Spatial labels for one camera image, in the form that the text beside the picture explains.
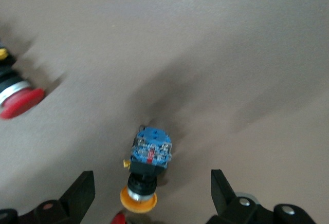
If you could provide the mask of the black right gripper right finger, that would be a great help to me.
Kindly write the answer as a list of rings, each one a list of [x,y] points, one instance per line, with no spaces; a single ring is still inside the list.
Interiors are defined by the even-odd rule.
[[[222,170],[211,171],[211,196],[217,214],[207,224],[316,224],[298,206],[282,203],[270,211],[249,197],[238,197]]]

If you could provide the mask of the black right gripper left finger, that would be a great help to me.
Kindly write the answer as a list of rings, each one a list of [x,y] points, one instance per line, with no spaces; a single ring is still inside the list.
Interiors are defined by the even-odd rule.
[[[45,201],[19,216],[0,209],[0,224],[80,224],[95,198],[93,171],[83,171],[59,199]]]

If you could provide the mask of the yellow mushroom push button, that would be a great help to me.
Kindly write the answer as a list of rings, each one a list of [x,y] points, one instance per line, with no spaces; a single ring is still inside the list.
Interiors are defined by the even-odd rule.
[[[130,175],[120,192],[121,204],[130,212],[148,213],[157,204],[158,176],[171,161],[172,142],[162,129],[141,126],[131,147],[130,157],[123,167]]]

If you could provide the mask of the red mushroom push button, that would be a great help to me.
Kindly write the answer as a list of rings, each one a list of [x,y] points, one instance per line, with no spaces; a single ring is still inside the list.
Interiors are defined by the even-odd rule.
[[[0,118],[15,118],[39,104],[45,90],[34,88],[13,68],[16,58],[0,40]]]
[[[125,215],[122,212],[117,213],[112,219],[111,224],[127,224]]]

